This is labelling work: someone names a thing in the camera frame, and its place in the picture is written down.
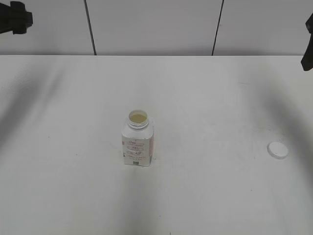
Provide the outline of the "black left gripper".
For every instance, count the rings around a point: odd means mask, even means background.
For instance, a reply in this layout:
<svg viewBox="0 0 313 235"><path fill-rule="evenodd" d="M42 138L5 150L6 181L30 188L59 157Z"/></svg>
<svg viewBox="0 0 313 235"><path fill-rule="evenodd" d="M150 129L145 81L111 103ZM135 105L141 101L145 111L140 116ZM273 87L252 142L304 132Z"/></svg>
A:
<svg viewBox="0 0 313 235"><path fill-rule="evenodd" d="M20 1L10 1L10 5L0 4L0 33L26 34L33 25L32 13Z"/></svg>

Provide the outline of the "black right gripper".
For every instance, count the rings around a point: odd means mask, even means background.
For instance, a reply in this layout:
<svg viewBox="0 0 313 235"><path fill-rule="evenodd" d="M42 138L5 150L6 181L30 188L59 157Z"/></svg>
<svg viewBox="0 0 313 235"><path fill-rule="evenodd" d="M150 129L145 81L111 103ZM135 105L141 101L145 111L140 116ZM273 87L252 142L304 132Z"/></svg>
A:
<svg viewBox="0 0 313 235"><path fill-rule="evenodd" d="M306 28L310 34L310 40L301 60L301 65L304 71L310 71L313 68L313 14L306 21Z"/></svg>

